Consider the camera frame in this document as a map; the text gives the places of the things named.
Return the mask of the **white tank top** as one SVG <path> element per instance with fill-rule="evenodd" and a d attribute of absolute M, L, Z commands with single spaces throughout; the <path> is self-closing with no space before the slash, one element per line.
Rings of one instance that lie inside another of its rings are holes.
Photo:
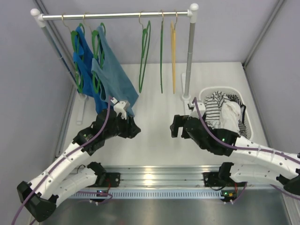
<path fill-rule="evenodd" d="M 240 117 L 241 108 L 238 103 L 233 101 L 223 103 L 219 117 L 219 128 L 238 133 L 240 131 Z"/>

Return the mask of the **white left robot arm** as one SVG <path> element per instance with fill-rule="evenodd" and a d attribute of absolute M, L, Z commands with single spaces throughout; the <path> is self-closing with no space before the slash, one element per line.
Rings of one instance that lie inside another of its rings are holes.
<path fill-rule="evenodd" d="M 78 132 L 67 149 L 46 170 L 17 186 L 22 206 L 36 221 L 43 222 L 71 195 L 85 187 L 103 185 L 106 169 L 97 162 L 89 163 L 71 178 L 68 175 L 102 148 L 107 139 L 116 136 L 132 139 L 140 132 L 132 115 L 124 119 L 120 112 L 104 109 L 90 126 Z"/>

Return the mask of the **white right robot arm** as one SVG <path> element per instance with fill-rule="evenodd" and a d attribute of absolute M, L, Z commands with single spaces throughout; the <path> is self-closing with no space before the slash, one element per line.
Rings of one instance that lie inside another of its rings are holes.
<path fill-rule="evenodd" d="M 199 148 L 226 157 L 239 158 L 250 162 L 223 162 L 218 179 L 224 186 L 233 182 L 265 183 L 281 187 L 286 192 L 300 194 L 300 156 L 259 145 L 226 129 L 211 129 L 202 118 L 175 115 L 170 126 L 171 136 L 192 139 Z"/>

